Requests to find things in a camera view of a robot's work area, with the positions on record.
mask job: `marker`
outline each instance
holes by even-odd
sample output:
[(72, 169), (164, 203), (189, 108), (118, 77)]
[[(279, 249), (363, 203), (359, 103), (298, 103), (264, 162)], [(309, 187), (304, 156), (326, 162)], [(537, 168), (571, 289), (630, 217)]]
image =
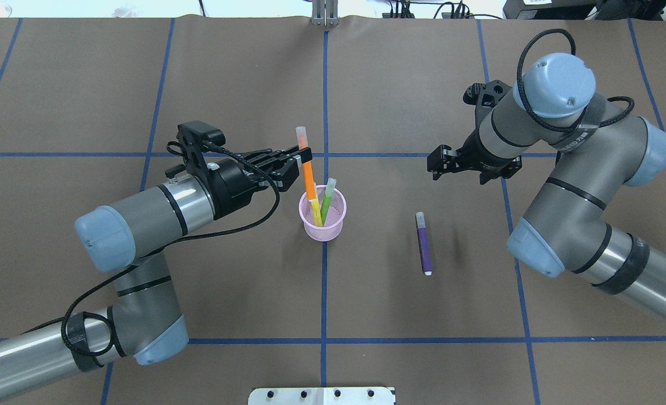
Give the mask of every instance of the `marker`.
[[(298, 138), (299, 149), (308, 147), (308, 136), (305, 133), (305, 127), (295, 127), (295, 135)], [(303, 180), (305, 182), (305, 196), (310, 203), (310, 212), (313, 213), (313, 225), (323, 226), (321, 219), (321, 206), (318, 203), (318, 193), (316, 184), (313, 182), (313, 166), (310, 161), (303, 164)]]
[(416, 225), (418, 225), (418, 250), (421, 254), (423, 274), (433, 275), (433, 266), (430, 265), (430, 249), (428, 249), (428, 234), (425, 231), (423, 212), (416, 213)]
[(333, 199), (333, 190), (335, 190), (336, 179), (331, 177), (326, 184), (326, 194), (323, 197), (323, 206), (321, 207), (321, 221), (323, 226), (326, 225), (326, 217), (328, 216), (328, 209), (331, 208), (331, 200)]

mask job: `orange marker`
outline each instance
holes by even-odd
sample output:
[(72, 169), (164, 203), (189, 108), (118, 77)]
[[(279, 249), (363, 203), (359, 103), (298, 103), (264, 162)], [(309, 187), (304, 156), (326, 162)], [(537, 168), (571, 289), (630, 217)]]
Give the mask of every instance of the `orange marker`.
[[(299, 149), (308, 147), (308, 136), (305, 133), (305, 127), (295, 127), (295, 135), (298, 137)], [(310, 161), (303, 164), (303, 180), (305, 182), (305, 197), (310, 203), (310, 212), (313, 213), (313, 225), (323, 226), (321, 219), (321, 206), (318, 202), (318, 193), (316, 192), (316, 183), (313, 180), (313, 165)]]

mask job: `black strap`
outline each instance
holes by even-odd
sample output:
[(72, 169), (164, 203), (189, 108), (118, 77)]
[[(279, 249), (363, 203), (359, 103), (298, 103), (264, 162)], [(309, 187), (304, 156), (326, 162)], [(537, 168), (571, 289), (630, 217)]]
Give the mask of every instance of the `black strap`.
[(164, 282), (169, 282), (169, 281), (170, 281), (170, 276), (167, 275), (167, 276), (161, 277), (157, 280), (144, 282), (143, 284), (138, 284), (135, 287), (125, 288), (125, 290), (120, 290), (118, 292), (118, 297), (122, 297), (124, 295), (132, 294), (132, 293), (137, 293), (140, 290), (145, 290), (146, 288), (155, 287), (156, 285), (163, 284)]
[(583, 116), (575, 130), (559, 142), (552, 143), (551, 146), (562, 153), (572, 152), (580, 148), (600, 127), (607, 102), (603, 95), (594, 94), (591, 102), (583, 110)]
[(650, 246), (646, 241), (628, 234), (632, 239), (631, 253), (626, 257), (623, 266), (615, 272), (613, 277), (598, 284), (591, 284), (593, 287), (598, 287), (603, 292), (611, 295), (622, 293), (626, 288), (636, 282), (638, 277), (644, 272), (647, 265), (647, 260), (650, 257)]
[(583, 198), (583, 200), (587, 200), (588, 202), (595, 204), (601, 210), (605, 210), (606, 208), (606, 203), (603, 202), (603, 200), (601, 200), (600, 198), (596, 197), (595, 195), (585, 190), (581, 190), (578, 187), (575, 187), (574, 185), (568, 182), (564, 182), (561, 179), (556, 179), (556, 177), (548, 177), (546, 179), (546, 183), (551, 183), (552, 185), (556, 185), (557, 187), (572, 192), (575, 195), (578, 195), (578, 197)]
[(160, 191), (163, 192), (163, 195), (168, 198), (168, 203), (170, 204), (170, 207), (173, 208), (175, 217), (178, 218), (178, 223), (181, 225), (181, 232), (183, 236), (186, 236), (188, 234), (188, 225), (186, 224), (186, 219), (183, 217), (183, 212), (181, 212), (181, 207), (179, 207), (178, 203), (176, 202), (176, 198), (173, 197), (173, 194), (170, 193), (170, 190), (168, 190), (168, 188), (163, 184), (159, 184), (158, 188), (160, 188)]
[[(91, 350), (88, 346), (88, 336), (86, 335), (86, 319), (82, 312), (76, 313), (70, 317), (68, 325), (66, 325), (66, 333), (74, 348), (86, 351)], [(102, 367), (102, 364), (98, 362), (96, 357), (83, 356), (74, 351), (71, 351), (70, 354), (73, 355), (73, 361), (75, 361), (78, 369), (83, 372)]]
[(115, 331), (115, 321), (113, 320), (113, 306), (110, 305), (106, 310), (106, 318), (110, 321), (110, 334), (112, 335), (112, 345), (115, 347), (115, 351), (118, 352), (118, 356), (125, 357), (125, 351), (123, 351), (123, 346), (120, 346), (120, 340), (118, 339), (118, 333)]
[(496, 113), (495, 110), (493, 110), (493, 112), (490, 113), (490, 126), (493, 127), (493, 132), (496, 133), (496, 135), (498, 136), (498, 139), (500, 139), (501, 141), (507, 143), (507, 144), (510, 145), (510, 146), (515, 146), (516, 148), (528, 148), (528, 146), (533, 146), (532, 143), (531, 143), (530, 145), (519, 145), (519, 144), (517, 144), (517, 143), (514, 143), (514, 142), (511, 142), (511, 141), (508, 141), (508, 140), (505, 138), (505, 136), (503, 136), (503, 134), (500, 133), (500, 131), (498, 131), (498, 128), (496, 127), (495, 113)]
[(613, 235), (613, 227), (611, 227), (610, 224), (606, 223), (605, 224), (605, 236), (603, 237), (603, 242), (601, 242), (601, 246), (598, 246), (598, 250), (596, 250), (596, 254), (591, 257), (590, 260), (588, 260), (583, 266), (580, 267), (580, 269), (573, 270), (573, 274), (581, 274), (582, 272), (586, 271), (587, 269), (590, 269), (593, 264), (596, 264), (598, 259), (603, 256), (603, 252), (605, 251), (606, 247), (608, 247), (608, 243), (610, 243), (610, 237)]

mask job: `translucent pink cup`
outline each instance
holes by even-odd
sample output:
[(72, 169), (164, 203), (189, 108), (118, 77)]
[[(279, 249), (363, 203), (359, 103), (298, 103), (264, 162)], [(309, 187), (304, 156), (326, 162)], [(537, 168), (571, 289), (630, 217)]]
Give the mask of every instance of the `translucent pink cup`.
[[(325, 196), (326, 185), (317, 186), (318, 192), (318, 202), (323, 205), (323, 197)], [(305, 232), (311, 238), (319, 241), (326, 242), (334, 239), (343, 229), (343, 218), (345, 218), (346, 211), (346, 202), (343, 194), (335, 189), (333, 191), (333, 198), (331, 198), (331, 206), (328, 210), (328, 216), (326, 218), (326, 223), (323, 225), (327, 226), (315, 226), (313, 225), (313, 213), (311, 210), (311, 204), (308, 202), (308, 198), (303, 193), (300, 196), (300, 201), (298, 203), (298, 213), (300, 219), (303, 220), (303, 227)]]

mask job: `metal plate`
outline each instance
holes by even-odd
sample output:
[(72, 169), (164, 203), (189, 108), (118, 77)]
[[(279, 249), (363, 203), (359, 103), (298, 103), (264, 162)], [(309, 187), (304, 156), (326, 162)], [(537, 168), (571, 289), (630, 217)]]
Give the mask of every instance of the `metal plate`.
[(330, 387), (314, 389), (255, 389), (248, 397), (248, 405), (273, 405), (274, 403), (395, 405), (395, 388)]

